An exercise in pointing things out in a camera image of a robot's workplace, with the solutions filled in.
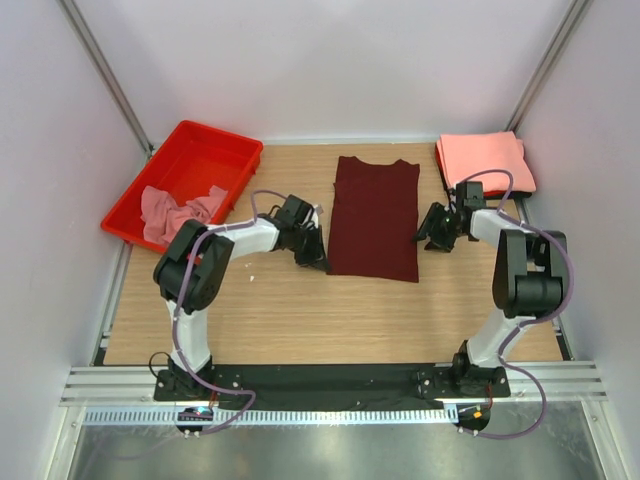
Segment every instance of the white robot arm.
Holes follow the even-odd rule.
[[[182,308],[176,319],[174,312],[187,258],[195,241],[205,234],[207,238],[199,249],[201,261],[190,275]],[[160,285],[171,321],[178,321],[182,353],[191,369],[201,372],[201,376],[206,376],[213,363],[207,341],[208,307],[218,293],[227,264],[244,255],[278,249],[293,251],[295,261],[300,266],[329,270],[316,207],[289,195],[282,207],[274,207],[269,214],[261,214],[250,222],[206,226],[190,220],[180,229],[158,263],[154,280]],[[189,382],[188,375],[182,375],[187,369],[175,346],[170,359],[170,368]]]
[[[566,251],[563,233],[544,233]],[[548,239],[507,221],[497,210],[488,209],[482,182],[458,184],[455,209],[452,205],[446,209],[439,203],[432,204],[414,240],[429,238],[425,250],[451,252],[461,235],[488,243],[497,250],[497,256],[492,286],[496,308],[459,353],[465,355],[467,366],[498,367],[500,357],[508,355],[533,325],[531,321],[560,305],[567,293],[567,266]]]

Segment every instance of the wooden table surface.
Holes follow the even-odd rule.
[[[433,144],[268,146],[236,210],[251,216],[249,193],[271,189],[320,203],[325,243],[338,156],[375,164],[402,158],[420,164],[420,220],[445,201]],[[260,195],[260,211],[279,199]],[[515,215],[510,202],[508,210]],[[362,241],[376,228],[363,232]],[[209,345],[217,363],[392,363],[450,361],[493,308],[495,250],[460,238],[450,254],[418,250],[420,283],[328,276],[297,267],[288,251],[232,262],[209,309]],[[134,247],[105,364],[146,364],[171,350],[169,315],[151,278],[159,255]],[[512,360],[561,360],[550,324],[532,328]]]

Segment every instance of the pink towel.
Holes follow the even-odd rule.
[[[142,220],[145,222],[143,235],[148,242],[169,246],[173,238],[190,218],[208,223],[216,213],[227,191],[216,187],[209,190],[208,197],[189,200],[184,207],[179,207],[168,192],[147,186],[142,192]]]
[[[513,174],[516,192],[535,192],[533,175],[524,161],[524,146],[513,132],[488,135],[441,135],[437,143],[440,168],[449,188],[474,173],[502,168]],[[505,192],[509,179],[501,173],[478,177],[485,193]]]

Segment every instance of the white wall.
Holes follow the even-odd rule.
[[[505,127],[569,0],[78,0],[152,141]]]
[[[0,15],[0,467],[42,478],[119,248],[99,222],[142,151],[52,0]]]
[[[577,283],[565,324],[594,358],[640,464],[640,3],[593,2],[518,132],[538,225],[567,234]]]

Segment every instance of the red plastic tray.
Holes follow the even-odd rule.
[[[169,192],[178,205],[205,196],[212,185],[228,193],[211,223],[223,223],[260,164],[262,143],[233,133],[183,121],[151,158],[131,186],[102,220],[102,228],[157,252],[166,248],[147,242],[140,200],[147,185]]]

